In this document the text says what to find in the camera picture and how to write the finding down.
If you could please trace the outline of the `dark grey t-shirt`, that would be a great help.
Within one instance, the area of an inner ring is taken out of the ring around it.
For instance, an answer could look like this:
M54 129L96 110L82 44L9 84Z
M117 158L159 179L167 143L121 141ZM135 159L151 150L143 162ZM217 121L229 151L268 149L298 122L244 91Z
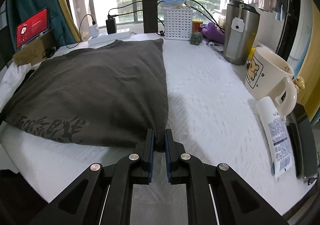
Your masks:
M153 129L161 152L168 120L163 40L116 40L46 60L1 117L37 137L82 145L134 147Z

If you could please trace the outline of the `white lotion tube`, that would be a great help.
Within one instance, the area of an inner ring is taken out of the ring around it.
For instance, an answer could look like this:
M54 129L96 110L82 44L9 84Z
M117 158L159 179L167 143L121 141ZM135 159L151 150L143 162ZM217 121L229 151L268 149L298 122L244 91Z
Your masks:
M292 146L285 122L269 96L257 102L257 111L263 125L276 178L293 165Z

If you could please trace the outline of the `cream bear mug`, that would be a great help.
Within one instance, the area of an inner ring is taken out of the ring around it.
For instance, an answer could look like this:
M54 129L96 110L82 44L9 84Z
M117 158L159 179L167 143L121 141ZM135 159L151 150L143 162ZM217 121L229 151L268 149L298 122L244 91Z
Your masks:
M270 97L283 120L293 111L297 94L305 89L301 76L269 49L257 47L245 77L245 87L256 100Z

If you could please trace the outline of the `yellow curtain right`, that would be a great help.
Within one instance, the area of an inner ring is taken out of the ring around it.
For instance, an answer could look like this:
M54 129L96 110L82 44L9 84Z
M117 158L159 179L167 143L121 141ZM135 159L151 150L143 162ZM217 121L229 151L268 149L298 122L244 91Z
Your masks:
M308 51L298 75L305 81L305 89L298 93L297 102L304 106L310 124L319 120L319 74L320 74L320 39L319 9L312 3L312 32Z

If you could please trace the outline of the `white folded garment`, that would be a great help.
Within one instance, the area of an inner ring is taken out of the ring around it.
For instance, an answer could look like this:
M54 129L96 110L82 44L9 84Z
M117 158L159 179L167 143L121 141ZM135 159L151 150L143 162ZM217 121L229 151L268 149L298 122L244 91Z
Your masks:
M15 62L12 62L10 67L4 74L4 77L0 85L0 105L1 111L4 108L5 104L13 96L16 89L20 86L24 80L26 74L32 69L31 64L25 64L18 66Z

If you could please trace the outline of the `small green figurine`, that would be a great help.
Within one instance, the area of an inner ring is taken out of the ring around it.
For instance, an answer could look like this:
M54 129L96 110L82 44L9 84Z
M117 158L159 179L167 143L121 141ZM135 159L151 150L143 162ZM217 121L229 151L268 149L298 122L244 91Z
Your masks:
M200 45L202 43L203 36L200 32L194 32L191 34L189 43L191 45Z

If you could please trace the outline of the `brown cardboard box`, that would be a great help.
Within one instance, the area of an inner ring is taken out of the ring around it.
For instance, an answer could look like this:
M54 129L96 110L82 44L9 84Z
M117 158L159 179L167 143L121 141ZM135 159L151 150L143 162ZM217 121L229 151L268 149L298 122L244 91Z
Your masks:
M34 66L44 60L46 50L55 47L55 40L51 32L43 34L26 44L13 55L16 65L31 64Z

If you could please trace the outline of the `purple plush toy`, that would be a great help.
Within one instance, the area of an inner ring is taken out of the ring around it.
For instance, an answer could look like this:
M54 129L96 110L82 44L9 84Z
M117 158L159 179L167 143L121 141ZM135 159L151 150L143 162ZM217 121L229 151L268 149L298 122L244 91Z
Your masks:
M201 33L208 40L221 44L225 43L225 34L212 22L204 24Z

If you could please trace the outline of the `white power strip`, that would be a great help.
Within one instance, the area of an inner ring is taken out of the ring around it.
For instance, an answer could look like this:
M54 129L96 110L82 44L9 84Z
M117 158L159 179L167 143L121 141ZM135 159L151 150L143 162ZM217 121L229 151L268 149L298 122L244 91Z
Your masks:
M97 45L101 43L110 42L117 39L124 39L129 38L131 36L131 31L129 28L118 30L116 33L108 34L108 33L101 33L95 38L90 38L88 40L88 45Z

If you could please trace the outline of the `white charger plug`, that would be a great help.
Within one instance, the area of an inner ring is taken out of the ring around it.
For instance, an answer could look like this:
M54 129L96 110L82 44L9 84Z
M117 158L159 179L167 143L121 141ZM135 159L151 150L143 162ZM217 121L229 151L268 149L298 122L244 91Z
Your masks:
M94 20L92 21L92 25L89 27L89 31L92 38L97 38L97 36L99 36L99 29Z

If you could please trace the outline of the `red yellow jar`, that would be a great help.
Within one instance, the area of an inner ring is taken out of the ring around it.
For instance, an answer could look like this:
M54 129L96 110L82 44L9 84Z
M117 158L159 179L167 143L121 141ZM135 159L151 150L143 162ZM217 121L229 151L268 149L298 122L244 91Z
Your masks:
M193 20L192 22L192 33L201 32L202 30L202 20Z

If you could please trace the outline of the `black charger plug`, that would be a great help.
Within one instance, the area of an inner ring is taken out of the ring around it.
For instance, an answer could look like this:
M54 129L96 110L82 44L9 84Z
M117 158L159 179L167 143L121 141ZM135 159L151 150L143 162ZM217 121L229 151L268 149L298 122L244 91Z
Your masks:
M106 20L106 30L108 34L114 34L117 32L115 16L108 15Z

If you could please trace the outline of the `white perforated basket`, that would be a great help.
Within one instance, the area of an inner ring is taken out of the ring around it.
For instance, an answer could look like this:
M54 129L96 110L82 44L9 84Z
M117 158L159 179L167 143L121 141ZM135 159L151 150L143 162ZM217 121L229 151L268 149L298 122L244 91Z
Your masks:
M189 40L192 33L193 10L191 8L163 8L164 38Z

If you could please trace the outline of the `red screen tablet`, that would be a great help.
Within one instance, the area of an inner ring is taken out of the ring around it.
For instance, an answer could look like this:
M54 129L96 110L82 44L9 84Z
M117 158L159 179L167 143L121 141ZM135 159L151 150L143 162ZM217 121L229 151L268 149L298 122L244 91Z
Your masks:
M49 28L49 9L44 8L16 27L16 49L20 49Z

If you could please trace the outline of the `blue cloth in basket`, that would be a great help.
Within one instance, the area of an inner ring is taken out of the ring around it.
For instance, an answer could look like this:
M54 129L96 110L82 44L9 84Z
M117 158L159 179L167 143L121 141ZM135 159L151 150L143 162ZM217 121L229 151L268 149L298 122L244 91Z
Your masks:
M185 0L162 0L160 5L164 8L177 8L181 7L184 3Z

